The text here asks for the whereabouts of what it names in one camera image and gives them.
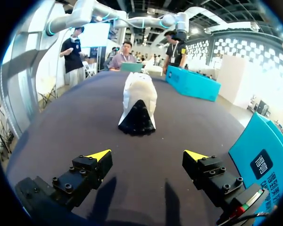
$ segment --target teal box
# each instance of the teal box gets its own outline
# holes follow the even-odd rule
[[[216,101],[221,84],[201,74],[169,66],[166,81],[185,96]]]

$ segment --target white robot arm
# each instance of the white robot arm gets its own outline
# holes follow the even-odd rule
[[[179,32],[189,31],[189,18],[186,13],[180,12],[176,15],[166,14],[161,19],[139,16],[127,19],[125,11],[112,9],[108,6],[98,3],[96,0],[78,0],[70,15],[59,16],[48,22],[46,33],[54,35],[69,27],[83,26],[91,21],[92,16],[100,16],[104,20],[114,20],[115,28],[123,27],[158,27],[168,29],[175,25]]]

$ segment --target grey trousers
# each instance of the grey trousers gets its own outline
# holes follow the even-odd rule
[[[65,74],[65,85],[76,86],[85,79],[85,68],[81,67]]]

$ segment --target blue sign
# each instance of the blue sign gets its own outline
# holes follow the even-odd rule
[[[254,113],[229,154],[248,188],[253,183],[269,191],[257,212],[271,212],[283,194],[283,135],[267,118]],[[256,219],[259,225],[262,219]]]

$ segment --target display screen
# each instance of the display screen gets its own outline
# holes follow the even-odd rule
[[[84,28],[84,33],[79,35],[81,48],[107,46],[110,24],[92,23],[85,25]]]

